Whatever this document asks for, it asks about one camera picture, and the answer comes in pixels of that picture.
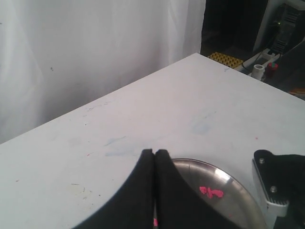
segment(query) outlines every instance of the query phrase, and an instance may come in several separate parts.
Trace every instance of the blue mark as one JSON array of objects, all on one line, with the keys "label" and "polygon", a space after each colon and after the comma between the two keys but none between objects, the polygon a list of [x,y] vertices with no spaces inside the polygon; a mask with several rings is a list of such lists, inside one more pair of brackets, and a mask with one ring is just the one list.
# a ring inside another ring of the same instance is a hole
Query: blue mark
[{"label": "blue mark", "polygon": [[192,124],[192,132],[196,135],[205,135],[207,134],[211,129],[210,123],[212,122],[211,119],[213,119],[213,116],[217,113],[217,111],[210,112],[208,114],[202,115],[201,117],[198,117],[197,120],[195,120]]},{"label": "blue mark", "polygon": [[108,146],[108,145],[110,145],[110,144],[112,144],[112,143],[118,142],[118,141],[124,139],[125,137],[126,137],[126,136],[120,137],[120,138],[110,138],[110,139],[108,140],[108,143],[105,144],[104,146]]},{"label": "blue mark", "polygon": [[210,131],[211,127],[208,124],[198,124],[194,126],[193,132],[198,135],[205,135]]}]

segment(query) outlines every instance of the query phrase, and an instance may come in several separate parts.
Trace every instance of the white table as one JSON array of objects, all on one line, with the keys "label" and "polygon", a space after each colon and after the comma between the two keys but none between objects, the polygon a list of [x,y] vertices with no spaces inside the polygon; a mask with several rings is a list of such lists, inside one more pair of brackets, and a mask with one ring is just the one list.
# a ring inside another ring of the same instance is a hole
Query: white table
[{"label": "white table", "polygon": [[0,228],[75,226],[144,148],[212,163],[257,198],[254,151],[304,155],[304,136],[304,101],[194,54],[0,145]]}]

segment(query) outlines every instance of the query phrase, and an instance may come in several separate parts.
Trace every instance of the screw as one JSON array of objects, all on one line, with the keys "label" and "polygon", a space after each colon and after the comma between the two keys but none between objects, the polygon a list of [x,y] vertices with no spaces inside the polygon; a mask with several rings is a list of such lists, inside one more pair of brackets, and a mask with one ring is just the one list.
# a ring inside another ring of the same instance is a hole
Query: screw
[{"label": "screw", "polygon": [[272,193],[277,192],[276,186],[271,186],[270,191],[271,191]]}]

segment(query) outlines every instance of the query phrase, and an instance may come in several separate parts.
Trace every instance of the black machine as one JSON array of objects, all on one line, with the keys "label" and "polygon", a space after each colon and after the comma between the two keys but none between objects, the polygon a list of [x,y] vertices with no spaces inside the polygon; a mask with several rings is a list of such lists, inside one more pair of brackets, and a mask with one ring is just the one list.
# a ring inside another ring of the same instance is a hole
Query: black machine
[{"label": "black machine", "polygon": [[305,2],[287,0],[279,8],[276,21],[279,33],[270,49],[273,53],[285,54],[305,37]]},{"label": "black machine", "polygon": [[305,156],[258,150],[253,176],[262,204],[277,215],[274,229],[305,228]]}]

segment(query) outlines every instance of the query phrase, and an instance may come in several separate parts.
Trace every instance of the cable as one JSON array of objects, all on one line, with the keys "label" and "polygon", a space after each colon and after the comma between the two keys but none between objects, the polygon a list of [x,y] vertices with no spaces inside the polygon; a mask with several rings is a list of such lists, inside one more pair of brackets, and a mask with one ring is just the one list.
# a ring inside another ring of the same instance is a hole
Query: cable
[{"label": "cable", "polygon": [[[269,46],[269,44],[273,41],[273,39],[277,36],[279,34],[279,32],[277,32],[273,37],[272,37],[272,39],[268,42],[268,44],[265,46],[265,48],[263,48],[263,50],[259,53],[259,55],[257,56],[257,58],[255,59],[255,61],[253,62],[254,64],[255,64],[255,62],[258,60],[258,58],[262,55],[262,53],[264,52],[264,50]],[[246,69],[248,72],[252,72],[252,71],[250,71],[248,68],[246,68],[245,66],[244,66],[244,62],[242,62],[242,67],[244,68],[244,69]]]}]

